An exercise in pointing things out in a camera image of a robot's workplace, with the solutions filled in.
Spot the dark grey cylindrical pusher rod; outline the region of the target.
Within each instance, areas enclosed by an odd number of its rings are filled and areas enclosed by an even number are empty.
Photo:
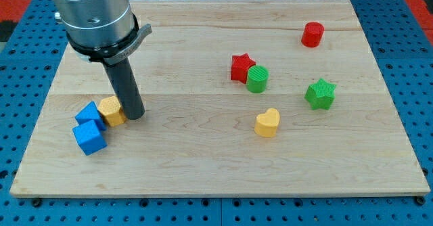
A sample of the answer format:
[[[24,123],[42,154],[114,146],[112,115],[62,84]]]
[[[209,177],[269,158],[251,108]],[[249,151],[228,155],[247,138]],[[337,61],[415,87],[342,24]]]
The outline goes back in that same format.
[[[112,65],[104,62],[103,66],[125,116],[129,120],[141,118],[145,107],[129,60],[126,58]]]

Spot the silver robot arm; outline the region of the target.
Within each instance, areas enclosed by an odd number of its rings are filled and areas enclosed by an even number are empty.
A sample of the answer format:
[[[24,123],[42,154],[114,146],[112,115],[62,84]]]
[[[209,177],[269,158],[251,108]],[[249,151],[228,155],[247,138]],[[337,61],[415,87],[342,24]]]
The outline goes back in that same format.
[[[141,118],[145,107],[129,56],[152,32],[140,26],[129,0],[53,0],[72,48],[103,65],[126,117]]]

